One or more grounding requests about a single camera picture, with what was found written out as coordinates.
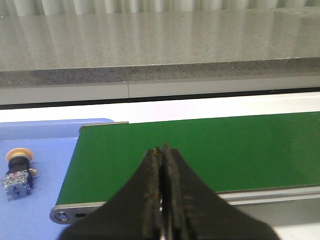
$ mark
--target blue surface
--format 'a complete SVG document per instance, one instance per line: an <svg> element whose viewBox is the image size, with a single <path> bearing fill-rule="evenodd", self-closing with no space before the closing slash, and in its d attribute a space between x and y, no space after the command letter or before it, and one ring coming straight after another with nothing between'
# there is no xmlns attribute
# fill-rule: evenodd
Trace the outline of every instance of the blue surface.
<svg viewBox="0 0 320 240"><path fill-rule="evenodd" d="M56 204L72 157L81 125L112 122L109 119L0 123L0 178L8 171L5 156L14 148L33 152L32 194L8 201L0 189L0 240L54 240L66 227L52 222L51 208Z"/></svg>

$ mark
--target gray countertop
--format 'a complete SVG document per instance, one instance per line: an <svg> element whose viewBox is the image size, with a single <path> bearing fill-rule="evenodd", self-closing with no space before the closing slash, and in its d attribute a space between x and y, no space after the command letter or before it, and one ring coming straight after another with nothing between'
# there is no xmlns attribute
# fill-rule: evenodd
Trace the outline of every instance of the gray countertop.
<svg viewBox="0 0 320 240"><path fill-rule="evenodd" d="M320 72L320 7L0 18L0 87Z"/></svg>

